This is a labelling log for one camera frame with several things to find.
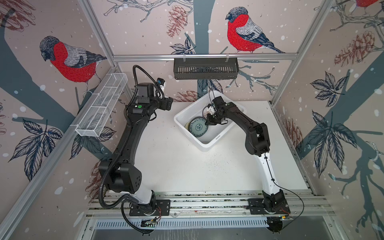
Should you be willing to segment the yellow plate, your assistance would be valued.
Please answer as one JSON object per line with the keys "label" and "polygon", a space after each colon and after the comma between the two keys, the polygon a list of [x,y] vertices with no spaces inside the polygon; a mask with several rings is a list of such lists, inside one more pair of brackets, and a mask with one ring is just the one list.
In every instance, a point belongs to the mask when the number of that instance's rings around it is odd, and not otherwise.
{"label": "yellow plate", "polygon": [[189,121],[188,123],[186,123],[185,125],[185,128],[190,132],[190,125],[191,125],[191,121]]}

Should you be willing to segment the orange sunburst plate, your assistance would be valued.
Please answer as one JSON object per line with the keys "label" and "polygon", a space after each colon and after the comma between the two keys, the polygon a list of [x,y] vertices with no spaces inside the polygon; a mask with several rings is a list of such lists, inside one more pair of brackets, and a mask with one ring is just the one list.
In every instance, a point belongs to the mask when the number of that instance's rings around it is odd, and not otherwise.
{"label": "orange sunburst plate", "polygon": [[205,108],[203,109],[203,113],[202,113],[203,118],[204,118],[204,119],[207,119],[208,114],[210,114],[209,107],[205,107]]}

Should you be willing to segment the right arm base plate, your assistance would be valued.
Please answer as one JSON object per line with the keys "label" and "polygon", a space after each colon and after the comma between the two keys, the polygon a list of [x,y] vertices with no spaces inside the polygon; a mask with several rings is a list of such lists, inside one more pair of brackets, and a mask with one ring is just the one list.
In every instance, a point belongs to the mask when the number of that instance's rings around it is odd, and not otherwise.
{"label": "right arm base plate", "polygon": [[251,215],[290,215],[291,211],[285,199],[271,202],[265,199],[248,199],[247,209]]}

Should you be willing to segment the teal patterned plate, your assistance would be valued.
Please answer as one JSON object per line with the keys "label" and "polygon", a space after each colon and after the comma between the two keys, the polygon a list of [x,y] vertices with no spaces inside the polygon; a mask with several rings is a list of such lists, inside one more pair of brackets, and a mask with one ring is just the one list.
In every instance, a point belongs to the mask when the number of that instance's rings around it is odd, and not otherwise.
{"label": "teal patterned plate", "polygon": [[205,118],[196,117],[190,122],[188,130],[194,137],[199,138],[208,131],[208,128]]}

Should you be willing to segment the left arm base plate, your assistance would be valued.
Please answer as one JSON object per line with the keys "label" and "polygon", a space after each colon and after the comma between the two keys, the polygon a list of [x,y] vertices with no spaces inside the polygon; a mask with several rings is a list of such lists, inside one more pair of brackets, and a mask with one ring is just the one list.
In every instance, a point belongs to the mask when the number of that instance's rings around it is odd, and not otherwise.
{"label": "left arm base plate", "polygon": [[147,205],[132,205],[130,217],[168,216],[170,214],[170,200],[151,201]]}

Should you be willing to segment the white plastic bin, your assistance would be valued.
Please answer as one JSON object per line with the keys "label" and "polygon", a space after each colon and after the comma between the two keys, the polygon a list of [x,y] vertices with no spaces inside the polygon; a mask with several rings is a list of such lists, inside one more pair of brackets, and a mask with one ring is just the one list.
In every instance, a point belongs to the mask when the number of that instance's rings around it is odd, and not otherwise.
{"label": "white plastic bin", "polygon": [[246,108],[218,91],[210,91],[174,117],[174,122],[189,141],[201,152],[209,151],[235,126],[227,116],[228,108],[245,114]]}

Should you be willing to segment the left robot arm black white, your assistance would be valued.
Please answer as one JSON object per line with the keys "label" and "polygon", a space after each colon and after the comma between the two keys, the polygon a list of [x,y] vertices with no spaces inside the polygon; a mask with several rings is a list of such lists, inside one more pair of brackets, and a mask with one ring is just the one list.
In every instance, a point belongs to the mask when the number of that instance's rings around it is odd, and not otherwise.
{"label": "left robot arm black white", "polygon": [[156,110],[169,111],[173,99],[164,96],[165,81],[138,84],[135,96],[125,107],[127,121],[122,138],[112,158],[99,165],[101,182],[98,200],[102,208],[113,209],[125,202],[137,207],[140,213],[152,215],[157,208],[155,193],[142,186],[142,173],[135,167],[135,156],[141,136]]}

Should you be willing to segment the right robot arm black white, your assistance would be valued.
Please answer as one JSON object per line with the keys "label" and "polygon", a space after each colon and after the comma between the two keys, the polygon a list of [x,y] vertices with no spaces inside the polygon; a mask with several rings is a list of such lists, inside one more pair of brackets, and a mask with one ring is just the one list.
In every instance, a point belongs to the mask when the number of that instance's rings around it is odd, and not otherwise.
{"label": "right robot arm black white", "polygon": [[222,97],[213,100],[215,113],[207,114],[206,125],[215,126],[223,120],[230,119],[236,123],[246,134],[245,148],[253,155],[258,163],[259,175],[263,184],[263,208],[269,214],[277,212],[290,214],[288,203],[283,189],[277,184],[270,158],[270,138],[268,127],[264,123],[258,123],[234,104],[226,103]]}

